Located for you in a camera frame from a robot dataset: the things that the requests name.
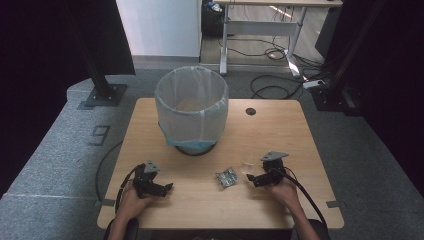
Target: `white wall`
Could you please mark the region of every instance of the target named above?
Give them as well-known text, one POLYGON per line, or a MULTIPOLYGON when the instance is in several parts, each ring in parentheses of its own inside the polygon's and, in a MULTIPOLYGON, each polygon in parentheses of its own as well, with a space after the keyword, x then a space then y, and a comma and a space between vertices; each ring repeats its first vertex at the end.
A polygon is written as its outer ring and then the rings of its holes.
POLYGON ((200 56, 200 0, 116 3, 133 56, 200 56))

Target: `metal stand base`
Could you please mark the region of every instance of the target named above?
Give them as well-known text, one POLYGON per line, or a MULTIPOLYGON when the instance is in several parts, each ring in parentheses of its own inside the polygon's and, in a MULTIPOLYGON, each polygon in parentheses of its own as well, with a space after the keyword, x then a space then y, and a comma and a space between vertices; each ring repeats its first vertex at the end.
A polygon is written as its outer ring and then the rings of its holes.
POLYGON ((121 101, 122 96, 127 89, 126 84, 109 84, 111 89, 109 96, 101 96, 97 93, 97 90, 94 88, 91 91, 90 96, 88 96, 85 101, 85 107, 117 107, 121 101))

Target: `white table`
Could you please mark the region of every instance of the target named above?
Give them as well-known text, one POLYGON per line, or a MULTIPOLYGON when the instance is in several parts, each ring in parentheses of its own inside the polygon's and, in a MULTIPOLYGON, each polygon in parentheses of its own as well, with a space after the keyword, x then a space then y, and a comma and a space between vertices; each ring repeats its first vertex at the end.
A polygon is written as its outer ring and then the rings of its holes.
POLYGON ((227 73, 227 35, 262 35, 262 36, 288 36, 290 45, 285 50, 286 59, 295 78, 300 77, 299 70, 294 63, 293 52, 296 47, 300 30, 303 26, 306 10, 308 7, 341 7, 341 0, 215 0, 215 3, 226 5, 223 42, 221 48, 221 60, 219 72, 221 75, 227 73), (300 18, 297 22, 257 22, 257 21, 237 21, 229 20, 228 9, 230 5, 255 5, 255 6, 292 6, 302 7, 300 18))

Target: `forearm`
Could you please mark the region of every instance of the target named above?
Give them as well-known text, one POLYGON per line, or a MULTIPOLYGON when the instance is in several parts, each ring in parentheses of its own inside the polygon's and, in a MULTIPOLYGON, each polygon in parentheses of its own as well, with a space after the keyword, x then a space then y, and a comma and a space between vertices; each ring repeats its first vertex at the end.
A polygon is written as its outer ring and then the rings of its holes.
POLYGON ((303 208, 299 205, 289 208, 300 240, 319 240, 318 234, 312 228, 303 208))

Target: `human hand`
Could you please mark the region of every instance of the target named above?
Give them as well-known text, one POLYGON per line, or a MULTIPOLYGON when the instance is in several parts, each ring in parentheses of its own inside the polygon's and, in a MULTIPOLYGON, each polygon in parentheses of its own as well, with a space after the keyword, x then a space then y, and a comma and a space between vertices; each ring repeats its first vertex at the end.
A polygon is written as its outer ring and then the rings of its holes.
POLYGON ((264 188, 270 191, 290 211, 301 207, 296 185, 289 179, 283 178, 278 184, 268 185, 264 188))
POLYGON ((119 205, 116 218, 123 218, 129 221, 132 218, 136 218, 141 212, 158 197, 146 196, 145 198, 139 198, 137 191, 132 185, 132 180, 128 181, 124 192, 122 193, 121 203, 119 205))

